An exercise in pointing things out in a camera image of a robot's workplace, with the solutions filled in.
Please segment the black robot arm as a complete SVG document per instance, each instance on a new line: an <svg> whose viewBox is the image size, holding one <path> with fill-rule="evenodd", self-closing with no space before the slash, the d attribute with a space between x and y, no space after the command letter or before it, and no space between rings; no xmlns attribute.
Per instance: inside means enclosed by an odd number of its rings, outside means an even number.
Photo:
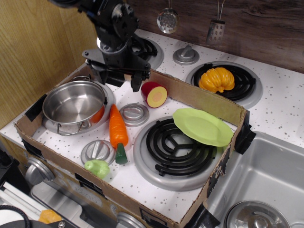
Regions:
<svg viewBox="0 0 304 228"><path fill-rule="evenodd" d="M87 65L101 84L120 87L125 76L131 78L134 92L140 90L144 80L150 77L151 65L132 48L132 39L139 20L130 5L122 0L53 0L61 8L76 8L85 13L97 33L97 49L83 51Z"/></svg>

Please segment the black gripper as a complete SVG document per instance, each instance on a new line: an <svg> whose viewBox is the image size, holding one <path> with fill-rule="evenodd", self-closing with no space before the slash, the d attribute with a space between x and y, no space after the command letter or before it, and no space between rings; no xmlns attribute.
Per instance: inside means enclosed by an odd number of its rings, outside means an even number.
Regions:
<svg viewBox="0 0 304 228"><path fill-rule="evenodd" d="M99 83L105 85L108 78L131 76L133 92L140 90L143 78L150 77L151 65L134 54L129 47L118 51L87 49L82 52Z"/></svg>

